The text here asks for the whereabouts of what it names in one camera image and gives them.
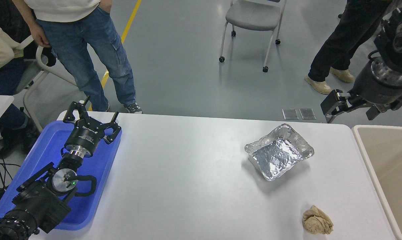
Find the person's hand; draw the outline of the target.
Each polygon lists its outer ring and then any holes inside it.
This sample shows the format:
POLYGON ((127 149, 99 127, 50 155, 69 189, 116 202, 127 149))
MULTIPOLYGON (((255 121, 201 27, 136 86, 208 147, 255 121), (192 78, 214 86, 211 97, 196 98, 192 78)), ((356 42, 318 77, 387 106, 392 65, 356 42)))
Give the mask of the person's hand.
POLYGON ((38 46, 44 48, 51 48, 50 42, 47 39, 43 28, 38 23, 29 24, 29 30, 31 32, 33 40, 38 46))

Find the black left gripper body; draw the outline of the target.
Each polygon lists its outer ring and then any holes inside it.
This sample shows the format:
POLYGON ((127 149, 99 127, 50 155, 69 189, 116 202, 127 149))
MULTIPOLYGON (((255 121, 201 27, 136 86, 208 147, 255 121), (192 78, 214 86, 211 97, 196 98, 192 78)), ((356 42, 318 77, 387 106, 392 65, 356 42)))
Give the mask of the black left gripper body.
POLYGON ((70 136, 64 144, 69 152, 76 149, 85 149, 85 157, 92 157, 100 139, 105 134, 100 129, 100 122, 77 122, 70 136))

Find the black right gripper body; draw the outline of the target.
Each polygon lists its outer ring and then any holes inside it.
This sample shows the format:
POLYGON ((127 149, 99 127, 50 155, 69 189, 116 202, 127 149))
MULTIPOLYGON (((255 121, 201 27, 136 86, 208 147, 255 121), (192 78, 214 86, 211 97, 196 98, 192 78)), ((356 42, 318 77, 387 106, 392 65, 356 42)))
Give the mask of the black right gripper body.
POLYGON ((402 72, 383 61, 370 61, 355 79, 351 94, 374 104, 389 104, 402 95, 402 72))

